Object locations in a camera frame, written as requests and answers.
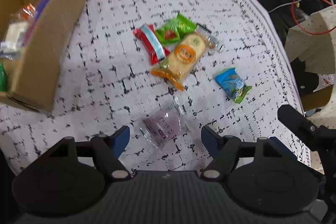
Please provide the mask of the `purple wafer pack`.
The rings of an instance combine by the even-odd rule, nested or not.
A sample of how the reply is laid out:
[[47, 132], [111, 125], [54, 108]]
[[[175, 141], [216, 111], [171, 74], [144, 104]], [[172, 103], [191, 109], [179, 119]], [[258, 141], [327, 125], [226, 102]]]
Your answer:
[[29, 38], [33, 32], [35, 25], [37, 24], [39, 17], [41, 16], [43, 10], [45, 9], [49, 1], [50, 0], [39, 0], [38, 4], [35, 6], [35, 13], [33, 15], [33, 19], [31, 20], [29, 24], [29, 28], [27, 29], [25, 33], [23, 45], [26, 45], [27, 42], [29, 41]]

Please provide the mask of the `clear white biscuit pack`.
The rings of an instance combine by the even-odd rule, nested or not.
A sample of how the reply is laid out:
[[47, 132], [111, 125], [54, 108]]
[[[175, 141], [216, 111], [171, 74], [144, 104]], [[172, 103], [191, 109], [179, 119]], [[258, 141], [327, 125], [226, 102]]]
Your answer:
[[28, 27], [27, 21], [9, 24], [5, 38], [1, 41], [1, 58], [13, 59], [21, 53]]

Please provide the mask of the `small silver candy wrapper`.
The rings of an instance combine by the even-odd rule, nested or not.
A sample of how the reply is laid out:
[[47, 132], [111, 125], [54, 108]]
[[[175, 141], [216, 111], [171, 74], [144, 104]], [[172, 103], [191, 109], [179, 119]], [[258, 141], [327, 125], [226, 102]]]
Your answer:
[[195, 29], [195, 32], [205, 39], [210, 49], [214, 50], [218, 47], [219, 40], [217, 36], [203, 25], [197, 23], [197, 28]]

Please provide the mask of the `brown cardboard box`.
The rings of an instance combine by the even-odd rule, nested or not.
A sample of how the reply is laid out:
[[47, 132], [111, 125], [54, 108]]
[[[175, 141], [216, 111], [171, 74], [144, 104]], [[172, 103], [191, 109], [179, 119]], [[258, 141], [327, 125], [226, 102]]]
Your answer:
[[[5, 36], [11, 15], [39, 1], [1, 0], [1, 36]], [[7, 74], [7, 91], [1, 92], [1, 103], [34, 112], [53, 109], [63, 53], [85, 1], [48, 1], [22, 54], [13, 60], [1, 59]]]

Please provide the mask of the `red white snack packet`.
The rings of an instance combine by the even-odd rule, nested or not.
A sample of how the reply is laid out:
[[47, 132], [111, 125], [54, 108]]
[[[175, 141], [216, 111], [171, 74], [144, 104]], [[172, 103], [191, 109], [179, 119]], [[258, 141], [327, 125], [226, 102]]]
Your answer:
[[170, 51], [159, 42], [152, 24], [144, 24], [140, 28], [136, 28], [133, 34], [145, 46], [151, 65], [160, 62], [170, 54]]

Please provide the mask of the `green strawberry snack packet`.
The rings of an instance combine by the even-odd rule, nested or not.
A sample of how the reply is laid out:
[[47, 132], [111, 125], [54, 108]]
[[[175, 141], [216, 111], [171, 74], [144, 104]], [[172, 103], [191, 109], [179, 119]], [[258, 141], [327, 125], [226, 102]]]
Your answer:
[[163, 46], [168, 46], [180, 42], [186, 35], [193, 33], [196, 29], [197, 25], [195, 23], [182, 14], [178, 14], [154, 32], [159, 42]]

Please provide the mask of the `orange foil candy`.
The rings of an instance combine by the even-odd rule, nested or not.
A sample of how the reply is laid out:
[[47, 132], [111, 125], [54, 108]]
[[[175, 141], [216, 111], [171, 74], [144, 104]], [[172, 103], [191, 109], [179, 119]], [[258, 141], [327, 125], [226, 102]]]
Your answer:
[[36, 12], [35, 7], [31, 3], [29, 3], [28, 5], [25, 5], [19, 9], [18, 17], [21, 20], [28, 21], [35, 16], [35, 12]]

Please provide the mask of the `dotted cream tablecloth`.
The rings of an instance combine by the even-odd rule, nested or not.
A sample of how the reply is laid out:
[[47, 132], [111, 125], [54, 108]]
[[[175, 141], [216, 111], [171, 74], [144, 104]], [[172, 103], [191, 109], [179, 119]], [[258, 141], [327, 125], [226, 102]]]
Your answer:
[[289, 29], [285, 51], [291, 63], [303, 109], [321, 108], [309, 120], [335, 129], [335, 8], [315, 12]]

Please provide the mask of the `orange round cracker pack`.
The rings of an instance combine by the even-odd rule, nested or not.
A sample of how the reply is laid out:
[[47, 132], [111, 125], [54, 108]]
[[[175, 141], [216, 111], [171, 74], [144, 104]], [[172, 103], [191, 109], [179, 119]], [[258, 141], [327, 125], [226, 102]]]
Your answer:
[[184, 91], [183, 81], [207, 48], [208, 45], [202, 36], [196, 32], [188, 34], [164, 60], [151, 70], [151, 74], [169, 80], [178, 90]]

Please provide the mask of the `green candy packet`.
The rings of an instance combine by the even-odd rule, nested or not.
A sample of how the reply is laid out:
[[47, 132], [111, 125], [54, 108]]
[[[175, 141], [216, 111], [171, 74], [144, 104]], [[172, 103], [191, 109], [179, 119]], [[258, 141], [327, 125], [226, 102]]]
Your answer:
[[7, 91], [7, 74], [2, 63], [0, 63], [0, 92]]

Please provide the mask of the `purple jelly cup packet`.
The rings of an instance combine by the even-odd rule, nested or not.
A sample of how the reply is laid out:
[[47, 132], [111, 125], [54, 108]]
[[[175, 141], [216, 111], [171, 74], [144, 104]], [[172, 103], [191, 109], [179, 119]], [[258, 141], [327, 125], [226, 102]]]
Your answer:
[[169, 140], [188, 132], [186, 112], [178, 97], [152, 112], [139, 124], [139, 130], [146, 140], [157, 149]]

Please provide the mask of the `blue green snack packet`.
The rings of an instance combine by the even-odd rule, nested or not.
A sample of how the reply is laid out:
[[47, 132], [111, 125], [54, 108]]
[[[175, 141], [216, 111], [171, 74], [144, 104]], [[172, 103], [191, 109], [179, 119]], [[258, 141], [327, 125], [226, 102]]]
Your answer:
[[246, 94], [252, 89], [236, 73], [235, 68], [224, 69], [214, 79], [225, 91], [226, 95], [235, 103], [241, 103]]

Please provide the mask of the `white patterned mat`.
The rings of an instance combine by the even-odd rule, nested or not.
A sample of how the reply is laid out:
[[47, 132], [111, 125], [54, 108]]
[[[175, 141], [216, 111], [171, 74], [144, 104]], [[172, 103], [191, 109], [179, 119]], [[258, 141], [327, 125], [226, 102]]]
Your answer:
[[302, 110], [268, 12], [256, 0], [86, 0], [47, 113], [1, 106], [1, 149], [14, 173], [57, 141], [130, 128], [131, 171], [203, 170], [201, 128], [242, 141], [277, 137], [310, 164], [277, 120]]

